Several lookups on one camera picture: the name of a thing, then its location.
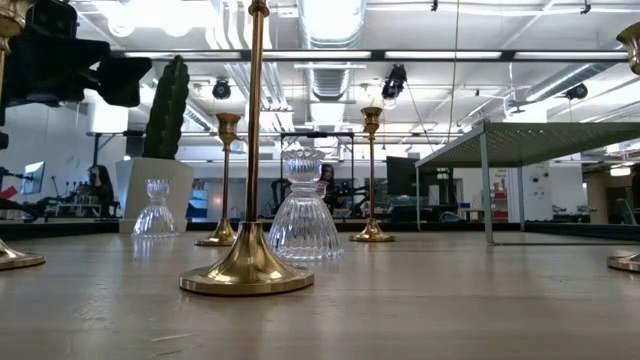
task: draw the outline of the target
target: glass vase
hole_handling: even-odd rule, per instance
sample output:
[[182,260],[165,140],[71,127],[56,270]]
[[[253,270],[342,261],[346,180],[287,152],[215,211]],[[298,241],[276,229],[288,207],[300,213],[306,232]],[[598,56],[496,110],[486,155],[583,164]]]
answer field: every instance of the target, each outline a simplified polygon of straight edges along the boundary
[[176,227],[173,215],[167,206],[169,188],[168,180],[147,180],[149,205],[142,209],[138,215],[132,234],[135,238],[153,239],[175,236]]
[[325,260],[342,257],[338,231],[318,193],[317,182],[324,153],[291,150],[282,153],[291,194],[282,203],[269,232],[269,244],[276,255],[289,260]]

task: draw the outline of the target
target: potted cactus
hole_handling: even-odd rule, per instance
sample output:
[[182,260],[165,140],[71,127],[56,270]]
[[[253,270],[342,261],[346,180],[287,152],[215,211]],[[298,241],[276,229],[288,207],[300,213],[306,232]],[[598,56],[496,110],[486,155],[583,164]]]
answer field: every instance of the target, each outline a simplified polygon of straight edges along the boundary
[[176,229],[187,227],[187,206],[191,198],[193,168],[175,160],[184,111],[189,95],[189,73],[181,56],[164,68],[145,130],[142,157],[116,164],[118,196],[123,211],[120,232],[131,233],[136,217],[147,205],[147,179],[167,179],[171,184],[168,205]]

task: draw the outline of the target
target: ceiling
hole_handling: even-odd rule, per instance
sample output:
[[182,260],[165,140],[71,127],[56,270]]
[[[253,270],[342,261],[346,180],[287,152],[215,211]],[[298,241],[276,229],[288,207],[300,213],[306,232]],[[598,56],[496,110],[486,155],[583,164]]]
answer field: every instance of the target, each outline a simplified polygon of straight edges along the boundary
[[[323,15],[327,17],[329,26],[332,14],[339,11],[340,6],[354,2],[322,1],[327,4]],[[80,14],[80,38],[108,41],[114,49],[193,50],[211,49],[205,28],[211,26],[215,16],[211,12],[212,2],[216,0],[178,1],[174,8],[177,10],[171,12],[171,20],[161,18],[167,16],[166,12],[150,10],[152,14],[145,17],[150,20],[138,18],[138,26],[125,37],[115,36],[109,28],[112,9],[119,5],[117,2],[71,1],[71,4]],[[238,2],[239,21],[245,12],[243,2]],[[640,17],[637,0],[591,0],[589,3],[591,11],[581,15],[578,11],[584,7],[582,0],[463,0],[459,4],[457,1],[440,0],[435,12],[430,10],[431,1],[370,0],[364,16],[360,48],[611,50],[618,45],[615,42],[617,34]],[[296,1],[269,1],[269,7],[269,37],[273,48],[301,48]],[[163,28],[167,23],[188,24],[190,29],[184,36],[170,36]],[[143,82],[151,83],[164,65],[155,63],[154,72]],[[294,65],[292,62],[277,63],[277,76],[291,106],[293,126],[298,131],[308,131],[317,125],[318,119],[309,114],[310,96],[305,86],[305,72],[294,69]],[[336,131],[361,131],[360,109],[372,104],[382,105],[380,85],[393,64],[371,62],[364,65],[366,68],[353,71],[349,91],[341,99],[346,106],[342,121],[332,124]],[[470,117],[467,115],[481,105],[484,105],[482,116],[500,121],[505,117],[501,97],[513,89],[534,86],[568,65],[571,64],[408,62],[405,64],[408,86],[398,97],[395,107],[385,110],[380,132],[467,130],[481,116],[478,112]],[[190,63],[189,72],[192,104],[213,124],[216,113],[244,113],[246,99],[237,87],[232,86],[232,95],[227,100],[215,100],[211,95],[218,77],[232,77],[231,83],[234,84],[233,74],[228,72],[225,64]],[[584,100],[574,100],[569,106],[567,99],[551,98],[535,106],[544,108],[548,121],[592,121],[637,101],[631,95],[640,91],[640,84],[634,82],[635,79],[638,77],[631,73],[628,65],[615,65],[584,81],[589,89]],[[638,109],[608,120],[635,120],[636,114],[640,114]],[[132,112],[130,127],[143,126],[146,111],[148,104],[141,105],[140,111]],[[246,122],[240,125],[239,130],[246,131]],[[402,139],[389,138],[389,141],[399,143]]]

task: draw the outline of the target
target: candlestick base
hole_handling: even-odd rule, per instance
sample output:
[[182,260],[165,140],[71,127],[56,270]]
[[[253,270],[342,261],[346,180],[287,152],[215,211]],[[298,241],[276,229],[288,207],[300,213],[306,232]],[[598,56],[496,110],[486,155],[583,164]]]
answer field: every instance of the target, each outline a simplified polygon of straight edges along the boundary
[[242,224],[222,260],[180,275],[183,290],[216,296],[278,294],[303,289],[313,281],[312,271],[285,264],[271,253],[259,222]]
[[640,272],[640,254],[631,256],[609,256],[607,266],[610,268]]
[[18,269],[27,266],[40,265],[45,262],[42,255],[23,254],[12,250],[0,240],[0,270]]
[[364,230],[360,234],[351,235],[349,240],[358,242],[391,242],[396,241],[396,238],[382,232],[376,219],[369,219]]
[[231,221],[226,218],[218,221],[218,227],[207,239],[196,241],[198,246],[231,246],[236,241],[236,234],[231,228]]

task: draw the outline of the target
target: cactus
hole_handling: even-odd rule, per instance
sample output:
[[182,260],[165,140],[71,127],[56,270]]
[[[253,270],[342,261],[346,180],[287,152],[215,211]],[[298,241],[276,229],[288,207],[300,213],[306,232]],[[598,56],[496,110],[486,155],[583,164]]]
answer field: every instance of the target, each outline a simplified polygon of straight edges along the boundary
[[145,130],[143,157],[175,159],[189,96],[189,72],[180,55],[165,66]]

